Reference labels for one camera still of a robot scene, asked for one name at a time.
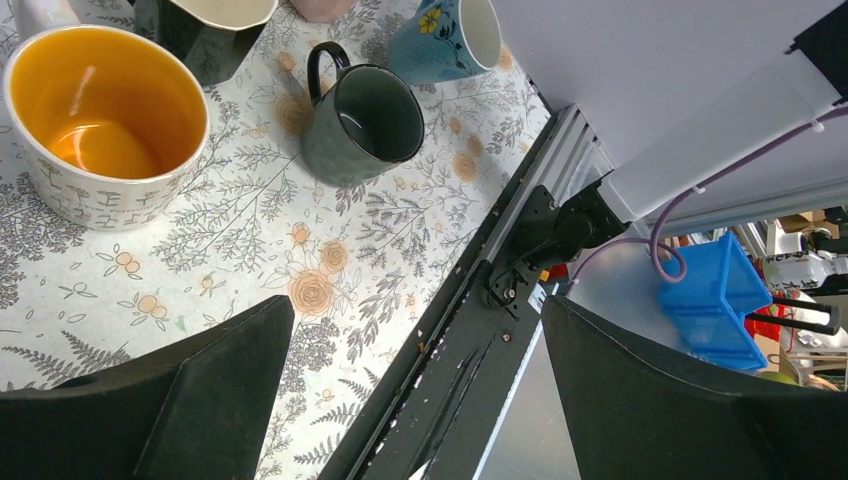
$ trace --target blue bin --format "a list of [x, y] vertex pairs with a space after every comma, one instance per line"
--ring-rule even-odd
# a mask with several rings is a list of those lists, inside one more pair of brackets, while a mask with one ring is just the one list
[[[745, 316], [772, 303], [772, 297], [736, 236], [679, 249], [688, 273], [680, 283], [664, 283], [660, 307], [696, 357], [734, 370], [757, 370], [767, 361], [745, 330]], [[680, 273], [672, 258], [663, 265]]]

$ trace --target tablecloth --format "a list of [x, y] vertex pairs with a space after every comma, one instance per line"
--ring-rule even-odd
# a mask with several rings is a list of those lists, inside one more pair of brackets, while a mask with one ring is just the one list
[[[121, 0], [73, 4], [131, 29]], [[257, 478], [315, 478], [549, 113], [507, 48], [483, 76], [413, 87], [426, 140], [413, 161], [349, 189], [299, 163], [312, 46], [385, 63], [410, 0], [360, 0], [332, 24], [283, 3], [231, 80], [206, 89], [197, 175], [141, 230], [86, 231], [29, 183], [0, 117], [0, 389], [51, 388], [215, 325], [274, 294], [297, 323]], [[17, 44], [0, 6], [0, 59]], [[333, 71], [327, 61], [323, 88]]]

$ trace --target black metal frame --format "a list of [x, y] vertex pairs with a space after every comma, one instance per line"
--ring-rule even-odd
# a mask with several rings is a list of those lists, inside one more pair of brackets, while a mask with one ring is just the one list
[[[406, 479], [425, 465], [431, 480], [473, 477], [539, 322], [527, 302], [538, 273], [509, 242], [493, 262], [477, 260], [556, 123], [552, 115], [319, 480]], [[528, 204], [547, 208], [547, 195], [538, 187]], [[517, 272], [509, 288], [492, 280], [490, 292], [492, 273], [507, 270]], [[506, 290], [514, 296], [493, 303]]]

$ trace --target dark green mug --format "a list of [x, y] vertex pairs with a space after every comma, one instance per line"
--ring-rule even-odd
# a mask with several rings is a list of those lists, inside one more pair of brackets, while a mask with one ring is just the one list
[[[322, 52], [332, 57], [337, 76], [323, 96]], [[300, 140], [301, 156], [319, 180], [350, 187], [406, 162], [421, 149], [421, 107], [397, 75], [376, 65], [351, 67], [334, 42], [315, 46], [306, 69], [314, 110]]]

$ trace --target blue floral mug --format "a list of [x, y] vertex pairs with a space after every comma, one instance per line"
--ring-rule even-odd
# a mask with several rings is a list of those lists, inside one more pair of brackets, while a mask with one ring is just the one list
[[389, 69], [412, 85], [485, 73], [501, 55], [490, 0], [423, 0], [389, 41]]

